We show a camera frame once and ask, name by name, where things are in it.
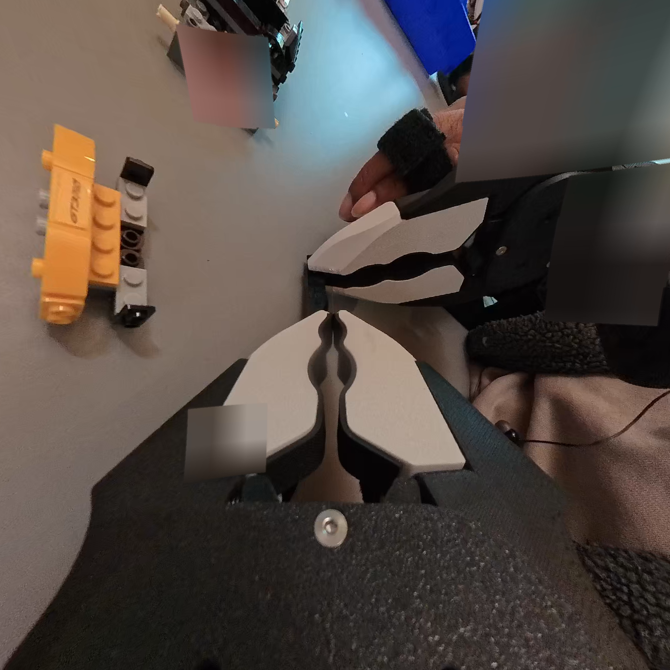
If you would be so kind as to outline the dark knit cloth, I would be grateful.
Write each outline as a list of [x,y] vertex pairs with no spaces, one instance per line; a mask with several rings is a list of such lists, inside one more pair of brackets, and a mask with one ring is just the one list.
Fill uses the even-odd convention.
[[645,551],[575,544],[603,602],[650,669],[669,668],[669,560]]

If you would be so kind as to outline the person's right hand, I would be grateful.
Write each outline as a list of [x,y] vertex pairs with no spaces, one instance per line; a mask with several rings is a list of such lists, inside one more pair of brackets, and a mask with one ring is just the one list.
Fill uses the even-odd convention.
[[352,180],[340,218],[353,222],[382,204],[432,188],[455,170],[465,101],[433,114],[412,109],[396,121]]

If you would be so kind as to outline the blue box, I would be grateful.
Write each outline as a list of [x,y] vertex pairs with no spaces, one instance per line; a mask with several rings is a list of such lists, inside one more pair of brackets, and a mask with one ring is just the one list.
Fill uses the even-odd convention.
[[476,45],[467,1],[386,1],[391,15],[430,76],[450,73]]

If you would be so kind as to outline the beige garment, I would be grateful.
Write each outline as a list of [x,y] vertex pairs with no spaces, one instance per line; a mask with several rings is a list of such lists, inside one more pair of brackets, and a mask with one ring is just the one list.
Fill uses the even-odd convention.
[[470,400],[564,490],[574,540],[669,558],[669,390],[471,364]]

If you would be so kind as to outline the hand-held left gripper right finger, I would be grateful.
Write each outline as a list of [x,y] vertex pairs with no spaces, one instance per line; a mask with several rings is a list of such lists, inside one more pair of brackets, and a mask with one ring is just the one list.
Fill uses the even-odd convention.
[[346,310],[334,315],[334,345],[343,385],[338,458],[364,502],[381,502],[397,479],[465,467],[414,356]]

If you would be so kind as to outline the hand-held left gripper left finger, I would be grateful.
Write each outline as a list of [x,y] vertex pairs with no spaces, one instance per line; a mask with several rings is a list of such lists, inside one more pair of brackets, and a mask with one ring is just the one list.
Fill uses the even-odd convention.
[[225,406],[265,407],[265,476],[276,492],[293,492],[322,464],[321,385],[331,345],[331,313],[311,314],[258,347],[225,400]]

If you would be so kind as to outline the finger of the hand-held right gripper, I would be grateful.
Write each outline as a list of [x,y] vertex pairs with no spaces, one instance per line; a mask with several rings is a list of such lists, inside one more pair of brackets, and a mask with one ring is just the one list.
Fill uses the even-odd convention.
[[424,267],[373,264],[352,272],[326,266],[326,285],[334,293],[381,304],[404,304],[456,293],[464,275],[454,265]]
[[488,198],[403,220],[389,202],[334,233],[308,259],[311,271],[349,275],[413,254],[455,251],[484,220]]

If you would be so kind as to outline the black lego piece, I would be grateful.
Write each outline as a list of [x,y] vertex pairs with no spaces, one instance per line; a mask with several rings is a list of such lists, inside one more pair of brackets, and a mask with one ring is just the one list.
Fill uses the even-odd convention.
[[319,311],[328,311],[327,276],[314,271],[304,264],[302,317],[306,318]]

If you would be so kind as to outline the yellow lego car section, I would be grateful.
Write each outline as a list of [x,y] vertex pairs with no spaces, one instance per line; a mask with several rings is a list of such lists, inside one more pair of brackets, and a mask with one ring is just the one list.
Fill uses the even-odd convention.
[[143,255],[154,167],[127,156],[115,188],[101,185],[95,142],[59,124],[41,162],[50,180],[39,192],[44,252],[31,261],[31,275],[39,280],[39,318],[69,326],[82,315],[91,291],[107,291],[112,321],[141,327],[156,310],[149,303]]

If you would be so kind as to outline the dark lego build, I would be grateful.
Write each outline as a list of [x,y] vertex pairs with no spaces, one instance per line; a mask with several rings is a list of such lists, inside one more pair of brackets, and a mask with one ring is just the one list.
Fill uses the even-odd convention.
[[187,81],[194,120],[220,127],[275,129],[273,104],[297,61],[302,22],[288,1],[180,1],[179,15],[162,4],[156,16],[170,29],[167,56]]

